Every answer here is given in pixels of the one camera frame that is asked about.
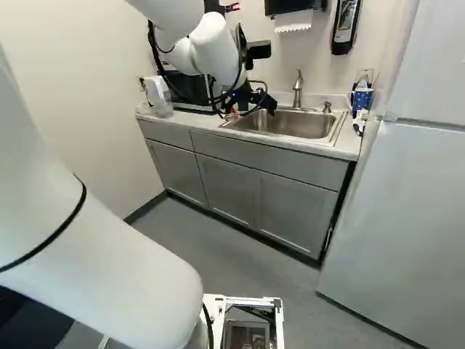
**kitchen sink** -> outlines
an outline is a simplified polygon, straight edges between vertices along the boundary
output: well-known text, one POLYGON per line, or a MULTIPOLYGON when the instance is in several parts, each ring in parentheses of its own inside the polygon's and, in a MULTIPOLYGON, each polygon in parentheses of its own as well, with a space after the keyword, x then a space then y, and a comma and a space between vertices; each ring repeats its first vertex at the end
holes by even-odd
POLYGON ((274 116, 269 115, 265 109, 259 109, 220 127, 331 144, 335 142, 346 115, 347 113, 322 113, 313 109, 279 107, 274 116))

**paper towel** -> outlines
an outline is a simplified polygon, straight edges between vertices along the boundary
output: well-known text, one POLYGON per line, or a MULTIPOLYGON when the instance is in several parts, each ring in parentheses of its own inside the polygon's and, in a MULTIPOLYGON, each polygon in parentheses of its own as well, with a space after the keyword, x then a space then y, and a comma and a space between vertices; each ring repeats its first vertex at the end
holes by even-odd
POLYGON ((275 16, 275 32, 305 31, 312 27, 313 9, 283 13, 275 16))

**blue cup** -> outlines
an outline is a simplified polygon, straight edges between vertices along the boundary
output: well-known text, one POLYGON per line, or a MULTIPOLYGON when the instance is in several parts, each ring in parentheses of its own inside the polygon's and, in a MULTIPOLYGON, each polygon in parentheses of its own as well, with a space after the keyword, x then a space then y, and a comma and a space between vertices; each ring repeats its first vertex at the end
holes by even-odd
POLYGON ((362 109, 370 110, 371 100, 373 99, 374 89, 369 89, 367 87, 358 87, 355 91, 349 93, 347 97, 347 103, 352 110, 352 117, 357 116, 357 111, 362 109))

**white refrigerator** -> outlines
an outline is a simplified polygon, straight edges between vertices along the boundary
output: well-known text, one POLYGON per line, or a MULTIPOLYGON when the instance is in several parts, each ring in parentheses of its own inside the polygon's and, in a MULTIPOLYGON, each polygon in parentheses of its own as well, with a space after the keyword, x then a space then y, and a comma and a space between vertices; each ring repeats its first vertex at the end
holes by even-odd
POLYGON ((428 348, 465 348, 465 1, 421 0, 399 66, 317 290, 428 348))

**floor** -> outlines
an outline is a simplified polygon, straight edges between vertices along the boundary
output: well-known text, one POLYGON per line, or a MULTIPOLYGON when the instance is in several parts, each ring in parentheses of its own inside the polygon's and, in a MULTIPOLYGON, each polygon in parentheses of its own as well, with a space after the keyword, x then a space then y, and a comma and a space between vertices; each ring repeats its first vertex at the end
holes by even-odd
MULTIPOLYGON (((165 200, 134 227, 187 260, 200 273, 205 293, 283 298, 288 349, 412 348, 317 296, 318 269, 178 201, 165 200)), ((76 325, 58 348, 95 348, 90 341, 98 338, 76 325)), ((113 343, 110 348, 126 347, 113 343)))

